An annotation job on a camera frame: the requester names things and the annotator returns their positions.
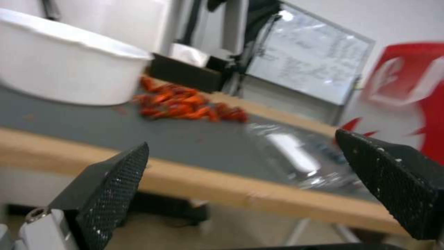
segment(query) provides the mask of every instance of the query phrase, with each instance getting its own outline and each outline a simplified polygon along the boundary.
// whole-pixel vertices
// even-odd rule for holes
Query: red poster
[[[444,165],[444,43],[386,48],[343,127],[407,144]]]

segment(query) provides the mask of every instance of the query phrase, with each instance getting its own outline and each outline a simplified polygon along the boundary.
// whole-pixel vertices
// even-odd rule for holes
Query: gray table surface
[[[277,123],[254,115],[250,115],[249,122]],[[152,121],[141,117],[132,103],[108,107],[72,105],[0,85],[0,126],[116,150],[146,141],[150,157],[291,185],[285,175],[270,167],[246,133],[245,125],[237,122]],[[326,191],[372,199],[354,190]]]

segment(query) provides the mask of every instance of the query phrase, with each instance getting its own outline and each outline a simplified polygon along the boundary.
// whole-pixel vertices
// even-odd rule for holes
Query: white bowl
[[[69,103],[121,104],[151,60],[106,36],[0,8],[0,79],[11,88]]]

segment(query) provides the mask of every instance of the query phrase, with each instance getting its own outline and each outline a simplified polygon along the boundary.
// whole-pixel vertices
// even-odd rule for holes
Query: whiteboard
[[[373,41],[296,7],[281,7],[282,18],[247,74],[343,105]]]

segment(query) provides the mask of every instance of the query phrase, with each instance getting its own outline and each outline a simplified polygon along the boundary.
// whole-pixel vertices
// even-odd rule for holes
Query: orange toy pile
[[[230,108],[225,103],[210,105],[208,99],[196,89],[186,88],[176,84],[155,86],[154,81],[142,76],[140,84],[146,94],[134,96],[134,101],[141,107],[143,116],[153,119],[208,119],[209,121],[239,121],[246,122],[246,112],[239,108]]]

